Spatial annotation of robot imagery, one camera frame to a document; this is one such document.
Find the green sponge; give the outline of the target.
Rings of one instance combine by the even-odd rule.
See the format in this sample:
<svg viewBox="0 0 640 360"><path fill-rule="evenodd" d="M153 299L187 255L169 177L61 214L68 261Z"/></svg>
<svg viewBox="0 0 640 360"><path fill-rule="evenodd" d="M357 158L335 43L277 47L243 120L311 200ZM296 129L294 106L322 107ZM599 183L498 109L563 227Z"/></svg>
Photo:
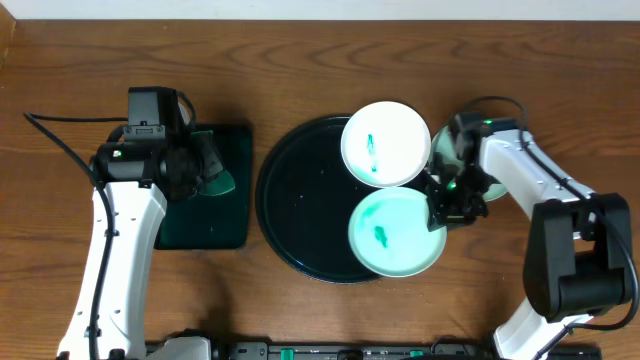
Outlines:
<svg viewBox="0 0 640 360"><path fill-rule="evenodd" d="M191 144L193 145L193 149L196 152L196 155L200 161L200 174L198 177L198 185L197 190L200 195L205 196L220 196L226 193L229 193L235 189L235 181L229 172L229 170L225 167L224 162L224 171L219 174L219 176L214 181L204 181L202 177L202 158L197 148L197 132L193 132L190 135Z"/></svg>

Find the white plate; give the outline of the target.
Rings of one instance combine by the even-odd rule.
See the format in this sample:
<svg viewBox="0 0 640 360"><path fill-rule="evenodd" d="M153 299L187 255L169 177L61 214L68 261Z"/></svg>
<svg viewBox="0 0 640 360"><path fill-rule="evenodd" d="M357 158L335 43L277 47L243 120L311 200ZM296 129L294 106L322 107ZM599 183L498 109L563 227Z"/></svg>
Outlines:
<svg viewBox="0 0 640 360"><path fill-rule="evenodd" d="M464 162L456 156L454 145L450 138L450 131L444 126L433 138L431 153L428 160L429 167L435 169L439 160L445 170L457 172L462 168ZM483 194L485 202L491 202L507 194L504 185L500 183L492 183L488 190Z"/></svg>
<svg viewBox="0 0 640 360"><path fill-rule="evenodd" d="M429 229L429 215L427 196L418 190L377 190L366 196L350 217L350 248L365 268L378 275L417 275L439 259L446 245L447 230Z"/></svg>
<svg viewBox="0 0 640 360"><path fill-rule="evenodd" d="M426 167L431 146L422 116L394 101L371 103L356 111L340 139L347 170L375 188L401 186L416 178Z"/></svg>

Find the white plate bottom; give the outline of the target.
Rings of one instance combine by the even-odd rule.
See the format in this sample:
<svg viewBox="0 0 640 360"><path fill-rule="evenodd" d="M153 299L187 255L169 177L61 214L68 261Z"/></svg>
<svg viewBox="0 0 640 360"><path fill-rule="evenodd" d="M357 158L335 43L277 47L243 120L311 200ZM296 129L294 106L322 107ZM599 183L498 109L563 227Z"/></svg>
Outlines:
<svg viewBox="0 0 640 360"><path fill-rule="evenodd" d="M429 229L429 215L427 196L418 190L377 190L366 196L350 217L350 248L365 268L378 275L417 275L439 259L446 245L447 230Z"/></svg>

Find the white plate top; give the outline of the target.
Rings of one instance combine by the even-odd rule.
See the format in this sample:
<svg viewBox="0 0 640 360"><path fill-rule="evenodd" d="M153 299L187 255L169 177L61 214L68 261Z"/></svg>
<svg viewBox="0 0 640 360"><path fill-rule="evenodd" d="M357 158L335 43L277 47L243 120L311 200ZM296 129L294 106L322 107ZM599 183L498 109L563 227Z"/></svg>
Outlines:
<svg viewBox="0 0 640 360"><path fill-rule="evenodd" d="M375 188L401 186L416 178L426 167L431 146L422 116L394 101L371 103L356 111L340 139L347 170Z"/></svg>

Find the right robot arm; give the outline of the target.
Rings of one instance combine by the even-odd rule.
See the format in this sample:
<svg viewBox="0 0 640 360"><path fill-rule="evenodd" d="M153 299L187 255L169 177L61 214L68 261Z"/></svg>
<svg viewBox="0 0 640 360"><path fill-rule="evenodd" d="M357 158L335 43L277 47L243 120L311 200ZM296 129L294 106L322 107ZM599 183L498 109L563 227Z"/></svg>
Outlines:
<svg viewBox="0 0 640 360"><path fill-rule="evenodd" d="M433 230L467 226L488 214L484 194L505 187L530 220L523 268L526 297L492 335L500 359L543 359L576 329L615 331L639 309L630 209L617 193L598 194L575 181L513 125L449 125L436 141L442 155L427 187Z"/></svg>

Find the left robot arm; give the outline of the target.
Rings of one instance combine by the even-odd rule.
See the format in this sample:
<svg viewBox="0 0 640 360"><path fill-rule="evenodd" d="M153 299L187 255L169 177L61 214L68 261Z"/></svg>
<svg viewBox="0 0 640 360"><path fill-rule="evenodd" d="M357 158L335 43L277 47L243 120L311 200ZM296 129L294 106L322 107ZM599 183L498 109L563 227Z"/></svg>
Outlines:
<svg viewBox="0 0 640 360"><path fill-rule="evenodd" d="M151 352L144 313L152 252L171 201L196 195L222 169L211 131L170 137L130 127L98 148L93 230L81 290L59 359L209 359L203 335Z"/></svg>

